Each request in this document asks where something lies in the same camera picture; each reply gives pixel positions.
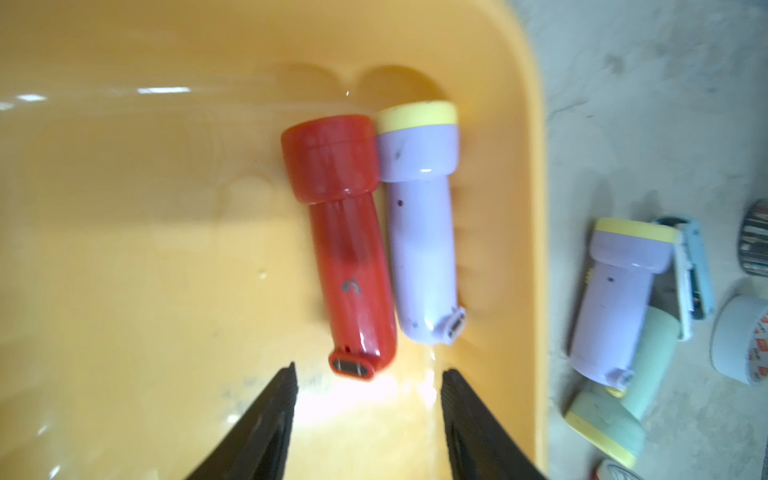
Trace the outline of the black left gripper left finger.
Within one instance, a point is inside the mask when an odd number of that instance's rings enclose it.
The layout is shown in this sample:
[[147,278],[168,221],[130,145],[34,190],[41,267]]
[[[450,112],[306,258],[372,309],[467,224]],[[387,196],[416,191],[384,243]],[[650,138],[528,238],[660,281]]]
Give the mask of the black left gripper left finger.
[[299,387],[294,363],[278,370],[193,479],[278,480],[284,476]]

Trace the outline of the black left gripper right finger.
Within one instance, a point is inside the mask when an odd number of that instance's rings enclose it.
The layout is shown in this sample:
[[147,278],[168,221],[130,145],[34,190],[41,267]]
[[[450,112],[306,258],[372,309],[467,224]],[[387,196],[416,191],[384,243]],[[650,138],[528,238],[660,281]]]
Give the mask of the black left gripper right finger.
[[440,395],[454,479],[545,478],[458,370],[443,372]]

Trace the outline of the mint green flashlight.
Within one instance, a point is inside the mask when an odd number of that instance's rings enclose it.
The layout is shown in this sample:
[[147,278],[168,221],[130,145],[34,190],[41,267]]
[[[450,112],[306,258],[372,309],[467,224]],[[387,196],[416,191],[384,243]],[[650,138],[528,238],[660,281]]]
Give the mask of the mint green flashlight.
[[628,386],[619,391],[589,381],[565,412],[564,420],[574,431],[627,469],[635,467],[643,451],[642,419],[669,369],[679,333],[676,317],[648,308]]

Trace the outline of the yellow plastic storage tray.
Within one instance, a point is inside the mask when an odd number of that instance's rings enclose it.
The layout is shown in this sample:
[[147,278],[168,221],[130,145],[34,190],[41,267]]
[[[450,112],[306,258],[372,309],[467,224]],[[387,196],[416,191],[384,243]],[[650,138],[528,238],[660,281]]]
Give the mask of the yellow plastic storage tray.
[[[467,325],[344,378],[280,136],[432,99]],[[2,477],[185,478],[290,364],[289,479],[449,478],[450,368],[544,467],[544,113],[504,1],[3,2]]]

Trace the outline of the red flashlight one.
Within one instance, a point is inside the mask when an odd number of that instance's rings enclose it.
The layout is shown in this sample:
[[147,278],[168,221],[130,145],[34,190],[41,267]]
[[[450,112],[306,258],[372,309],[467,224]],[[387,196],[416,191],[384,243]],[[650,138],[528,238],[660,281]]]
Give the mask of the red flashlight one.
[[397,326],[383,236],[373,198],[379,161],[372,120],[340,115],[285,130],[290,185],[309,212],[334,348],[331,369],[371,380],[394,359]]

